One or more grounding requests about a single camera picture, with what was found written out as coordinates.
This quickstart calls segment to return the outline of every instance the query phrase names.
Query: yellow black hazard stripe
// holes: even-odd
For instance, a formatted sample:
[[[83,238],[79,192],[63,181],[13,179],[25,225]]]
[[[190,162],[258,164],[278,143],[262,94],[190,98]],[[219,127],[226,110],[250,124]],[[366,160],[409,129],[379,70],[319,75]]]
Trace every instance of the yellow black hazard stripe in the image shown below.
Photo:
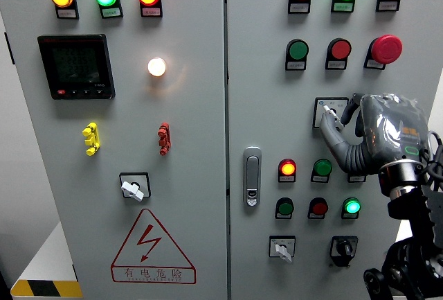
[[[82,298],[77,281],[27,281],[19,279],[11,289],[15,297],[65,297]]]

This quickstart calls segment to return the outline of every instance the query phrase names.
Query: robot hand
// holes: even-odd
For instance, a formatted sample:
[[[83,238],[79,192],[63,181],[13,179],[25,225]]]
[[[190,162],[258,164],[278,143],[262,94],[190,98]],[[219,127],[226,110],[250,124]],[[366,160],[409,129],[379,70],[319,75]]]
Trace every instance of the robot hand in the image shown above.
[[[341,123],[347,125],[359,107],[355,135],[363,141],[358,145],[345,140],[330,112],[325,112],[320,122],[327,147],[344,172],[371,175],[391,162],[419,163],[419,151],[427,146],[428,126],[415,101],[394,94],[354,94]]]

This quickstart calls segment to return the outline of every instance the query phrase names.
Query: white indicator light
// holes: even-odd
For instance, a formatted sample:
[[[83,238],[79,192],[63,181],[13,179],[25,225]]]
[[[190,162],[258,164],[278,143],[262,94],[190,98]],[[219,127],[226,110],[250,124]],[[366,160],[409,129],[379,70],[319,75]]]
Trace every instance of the white indicator light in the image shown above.
[[[153,76],[162,76],[166,71],[166,62],[161,58],[153,58],[147,64],[147,70]]]

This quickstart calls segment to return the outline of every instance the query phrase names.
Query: red terminal connector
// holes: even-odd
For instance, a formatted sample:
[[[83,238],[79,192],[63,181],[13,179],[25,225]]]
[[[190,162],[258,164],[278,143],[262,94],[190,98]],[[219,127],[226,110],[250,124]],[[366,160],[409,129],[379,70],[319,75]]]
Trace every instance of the red terminal connector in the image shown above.
[[[163,122],[160,126],[159,132],[157,132],[159,139],[159,145],[161,146],[160,155],[166,155],[171,148],[171,135],[169,132],[169,123]]]

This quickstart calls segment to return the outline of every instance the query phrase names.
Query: robotic arm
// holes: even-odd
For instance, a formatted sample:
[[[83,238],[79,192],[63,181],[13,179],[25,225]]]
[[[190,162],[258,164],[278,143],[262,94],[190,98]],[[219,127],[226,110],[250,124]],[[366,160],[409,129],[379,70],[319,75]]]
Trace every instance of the robotic arm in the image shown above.
[[[320,131],[340,168],[352,175],[378,174],[381,192],[391,201],[389,216],[409,220],[413,236],[393,244],[381,272],[366,270],[370,298],[392,299],[390,287],[408,300],[443,296],[443,144],[428,131],[424,112],[413,100],[384,94],[354,94],[341,117],[347,125],[357,109],[349,144],[338,131],[338,118],[327,110]],[[429,139],[437,139],[435,155]]]

